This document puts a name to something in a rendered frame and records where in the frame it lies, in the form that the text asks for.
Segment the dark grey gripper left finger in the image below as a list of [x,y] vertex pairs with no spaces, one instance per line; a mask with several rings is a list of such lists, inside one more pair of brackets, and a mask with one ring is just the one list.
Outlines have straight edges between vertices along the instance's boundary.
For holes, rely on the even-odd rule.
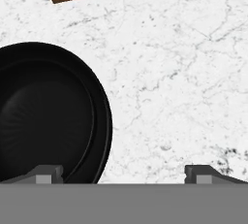
[[39,165],[26,175],[2,181],[2,184],[61,184],[63,182],[61,165]]

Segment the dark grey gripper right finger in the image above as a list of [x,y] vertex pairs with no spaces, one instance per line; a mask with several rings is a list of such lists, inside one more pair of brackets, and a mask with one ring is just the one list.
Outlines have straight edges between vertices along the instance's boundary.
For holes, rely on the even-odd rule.
[[209,165],[186,165],[184,173],[186,184],[247,184],[247,181],[224,176]]

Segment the black bowl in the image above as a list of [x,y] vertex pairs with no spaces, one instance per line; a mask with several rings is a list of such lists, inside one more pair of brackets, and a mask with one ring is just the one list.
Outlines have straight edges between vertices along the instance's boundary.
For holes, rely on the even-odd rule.
[[1,183],[39,166],[65,183],[96,183],[111,140],[107,94],[79,57],[46,43],[0,48]]

